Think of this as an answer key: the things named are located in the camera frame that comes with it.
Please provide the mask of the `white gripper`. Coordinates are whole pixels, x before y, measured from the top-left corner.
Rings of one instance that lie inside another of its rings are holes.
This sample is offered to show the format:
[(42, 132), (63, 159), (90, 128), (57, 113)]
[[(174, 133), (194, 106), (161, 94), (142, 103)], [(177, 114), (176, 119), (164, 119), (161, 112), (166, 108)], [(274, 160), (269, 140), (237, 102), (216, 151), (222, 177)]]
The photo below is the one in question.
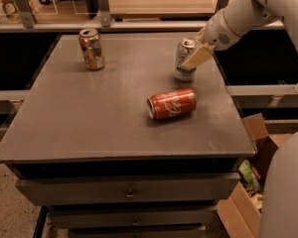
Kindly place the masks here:
[(236, 13), (229, 8), (219, 10), (194, 35), (201, 44), (183, 60), (181, 68), (191, 70), (209, 60), (214, 50), (227, 50), (240, 40), (241, 31), (242, 23)]

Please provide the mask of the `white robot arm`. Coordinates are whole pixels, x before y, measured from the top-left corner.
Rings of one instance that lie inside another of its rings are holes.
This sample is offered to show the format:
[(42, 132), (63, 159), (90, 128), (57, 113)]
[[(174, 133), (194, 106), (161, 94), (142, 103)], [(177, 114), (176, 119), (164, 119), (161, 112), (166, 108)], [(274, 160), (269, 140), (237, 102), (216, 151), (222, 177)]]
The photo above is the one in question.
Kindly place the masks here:
[(216, 55), (235, 84), (293, 84), (298, 92), (298, 0), (233, 0), (194, 35), (177, 68), (191, 71)]

